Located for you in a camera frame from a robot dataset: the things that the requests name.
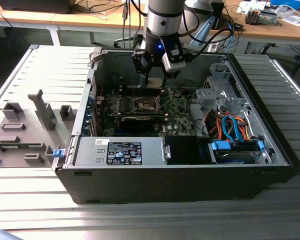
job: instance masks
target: blue latch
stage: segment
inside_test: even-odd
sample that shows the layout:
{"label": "blue latch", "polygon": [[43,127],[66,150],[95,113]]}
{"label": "blue latch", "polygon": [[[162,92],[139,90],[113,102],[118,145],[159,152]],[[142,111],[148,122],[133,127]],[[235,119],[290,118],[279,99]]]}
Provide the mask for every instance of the blue latch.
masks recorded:
{"label": "blue latch", "polygon": [[228,141],[214,141],[211,146],[212,150],[231,150],[231,145]]}
{"label": "blue latch", "polygon": [[265,148],[265,144],[263,143],[263,141],[258,141],[258,146],[261,151]]}
{"label": "blue latch", "polygon": [[54,158],[64,158],[66,156],[66,149],[56,149],[53,151],[52,156]]}

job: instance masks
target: connector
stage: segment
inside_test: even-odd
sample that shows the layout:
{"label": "connector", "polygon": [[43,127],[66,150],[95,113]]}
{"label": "connector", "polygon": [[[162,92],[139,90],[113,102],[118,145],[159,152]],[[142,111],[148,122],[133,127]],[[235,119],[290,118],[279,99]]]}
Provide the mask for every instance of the connector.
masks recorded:
{"label": "connector", "polygon": [[123,6],[122,18],[123,18],[123,21],[126,21],[128,18],[128,4],[127,3],[125,3]]}

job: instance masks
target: desk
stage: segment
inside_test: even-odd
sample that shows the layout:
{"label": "desk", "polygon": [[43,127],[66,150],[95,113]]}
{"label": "desk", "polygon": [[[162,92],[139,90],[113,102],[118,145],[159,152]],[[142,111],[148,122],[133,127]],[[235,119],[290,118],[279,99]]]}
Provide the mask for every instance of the desk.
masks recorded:
{"label": "desk", "polygon": [[[108,1],[98,1],[98,4],[107,3]],[[109,7],[120,5],[121,2],[111,3],[107,6],[99,6],[94,8],[95,11],[102,11]],[[100,19],[88,13],[82,13],[73,9],[69,14],[56,14],[49,12],[33,12],[33,11],[13,11],[3,10],[0,6],[0,13],[9,21],[15,28],[30,28],[30,29],[47,29],[50,31],[53,45],[60,46],[58,30],[68,31],[83,31],[90,32],[91,42],[93,32],[103,33],[121,33],[123,26],[122,18],[123,8],[114,8],[106,11],[106,20]],[[144,18],[141,18],[141,30],[143,29]],[[5,20],[0,16],[0,26],[10,27]],[[134,34],[139,27],[139,13],[131,5],[131,34]]]}
{"label": "desk", "polygon": [[241,0],[225,0],[228,7],[230,17],[238,24],[243,25],[243,32],[240,36],[240,46],[244,50],[245,46],[248,45],[248,42],[257,42],[257,43],[272,43],[272,44],[294,44],[300,45],[300,27],[294,26],[290,23],[279,19],[278,22],[280,25],[249,25],[245,22],[244,14],[235,14]]}
{"label": "desk", "polygon": [[[233,19],[237,19],[235,20],[236,23],[244,26],[239,41],[240,47],[238,47],[236,53],[244,53],[248,42],[300,45],[300,27],[289,24],[281,19],[279,20],[281,25],[278,26],[248,25],[245,23],[245,15],[236,15],[233,12],[236,12],[237,7],[230,7],[238,5],[239,2],[240,0],[226,0],[226,5],[229,6],[228,11],[230,16]],[[104,6],[99,6],[94,8],[94,10],[102,10],[105,8]],[[5,11],[0,7],[0,12],[16,28],[48,29],[53,44],[56,46],[60,45],[58,30],[90,32],[91,38],[93,37],[92,32],[122,32],[122,8],[107,11],[107,20],[99,19],[91,14],[78,12],[75,9],[70,14],[55,14],[29,11]],[[0,26],[10,27],[1,16]],[[138,26],[139,14],[135,8],[131,6],[131,33],[134,34]],[[142,17],[141,29],[143,29],[143,26],[144,18]],[[210,34],[213,35],[215,32],[217,31],[212,30]]]}

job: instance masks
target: power supply label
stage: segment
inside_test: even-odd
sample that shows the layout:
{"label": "power supply label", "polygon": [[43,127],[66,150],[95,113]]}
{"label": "power supply label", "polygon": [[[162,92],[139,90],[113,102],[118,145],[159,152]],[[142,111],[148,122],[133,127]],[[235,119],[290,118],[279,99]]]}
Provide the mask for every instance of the power supply label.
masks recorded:
{"label": "power supply label", "polygon": [[141,142],[109,142],[108,165],[142,165]]}

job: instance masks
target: table leg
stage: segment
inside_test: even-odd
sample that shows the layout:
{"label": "table leg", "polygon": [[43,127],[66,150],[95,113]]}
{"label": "table leg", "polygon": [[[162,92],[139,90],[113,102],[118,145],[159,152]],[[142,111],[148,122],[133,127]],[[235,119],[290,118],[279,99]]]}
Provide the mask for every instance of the table leg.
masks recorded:
{"label": "table leg", "polygon": [[52,42],[54,46],[61,46],[59,35],[58,35],[58,26],[56,25],[48,25],[47,29],[50,31],[50,35],[52,38]]}
{"label": "table leg", "polygon": [[90,35],[90,43],[91,44],[97,44],[96,41],[95,41],[95,33],[93,31],[90,31],[89,35]]}

